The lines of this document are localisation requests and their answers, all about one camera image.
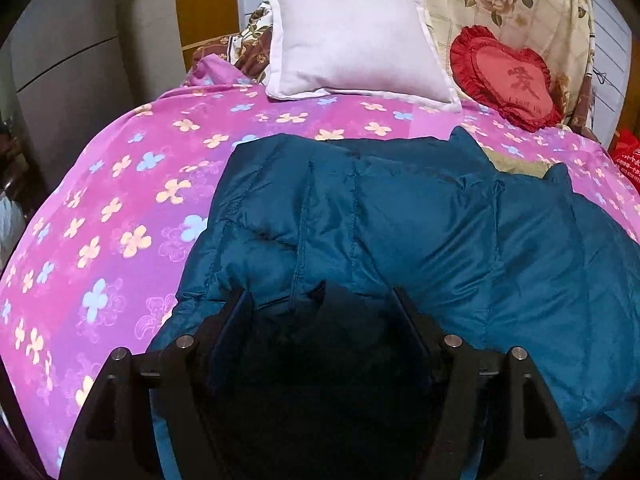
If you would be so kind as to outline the grey wardrobe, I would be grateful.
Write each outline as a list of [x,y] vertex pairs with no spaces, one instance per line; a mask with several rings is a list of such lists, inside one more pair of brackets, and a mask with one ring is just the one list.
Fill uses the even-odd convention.
[[52,191],[100,130],[185,73],[175,0],[30,0],[1,48],[1,117]]

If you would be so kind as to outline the brown floral pillow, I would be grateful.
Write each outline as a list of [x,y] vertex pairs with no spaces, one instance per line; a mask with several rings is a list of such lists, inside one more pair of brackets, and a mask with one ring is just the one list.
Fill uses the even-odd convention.
[[224,35],[199,46],[183,84],[262,84],[268,76],[272,36],[272,10],[263,1],[250,16],[247,26],[235,35]]

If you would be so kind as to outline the red plastic bag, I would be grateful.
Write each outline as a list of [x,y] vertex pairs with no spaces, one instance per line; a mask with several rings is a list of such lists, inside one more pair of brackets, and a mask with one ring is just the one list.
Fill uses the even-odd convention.
[[620,172],[640,191],[640,142],[630,130],[623,129],[616,134],[611,157]]

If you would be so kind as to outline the white square pillow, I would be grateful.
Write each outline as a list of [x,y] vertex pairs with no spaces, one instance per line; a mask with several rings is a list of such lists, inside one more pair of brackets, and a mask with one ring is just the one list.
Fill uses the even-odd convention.
[[423,0],[268,0],[267,96],[359,94],[460,112]]

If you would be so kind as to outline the teal quilted down jacket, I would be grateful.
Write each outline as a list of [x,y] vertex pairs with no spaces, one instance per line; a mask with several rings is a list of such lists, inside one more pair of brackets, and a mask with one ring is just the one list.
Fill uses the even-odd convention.
[[532,352],[598,478],[639,415],[639,246],[566,166],[497,170],[463,129],[434,138],[238,146],[152,348],[237,288],[280,314],[319,284],[375,307],[394,287],[473,346]]

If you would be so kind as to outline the pink floral bed sheet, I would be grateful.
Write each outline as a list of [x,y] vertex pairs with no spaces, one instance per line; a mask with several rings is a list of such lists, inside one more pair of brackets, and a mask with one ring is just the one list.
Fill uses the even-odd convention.
[[456,127],[523,172],[562,162],[577,193],[638,237],[638,192],[604,148],[566,129],[526,132],[474,102],[457,113],[356,94],[272,102],[209,55],[182,86],[98,133],[36,212],[1,281],[1,356],[47,473],[60,471],[107,353],[144,350],[170,318],[238,146],[277,133],[447,139]]

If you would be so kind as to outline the beige rose-print blanket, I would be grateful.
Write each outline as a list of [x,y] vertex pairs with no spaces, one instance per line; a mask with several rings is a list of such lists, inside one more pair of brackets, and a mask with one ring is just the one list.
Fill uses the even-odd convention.
[[424,0],[427,26],[442,60],[465,27],[487,27],[503,44],[539,54],[562,125],[590,136],[596,28],[592,0]]

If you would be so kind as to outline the red heart-shaped cushion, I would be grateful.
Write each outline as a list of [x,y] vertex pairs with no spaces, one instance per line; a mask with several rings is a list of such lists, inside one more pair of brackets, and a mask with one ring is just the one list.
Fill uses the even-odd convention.
[[465,27],[449,52],[452,78],[472,100],[529,132],[562,122],[550,93],[551,74],[535,51],[502,44],[486,27]]

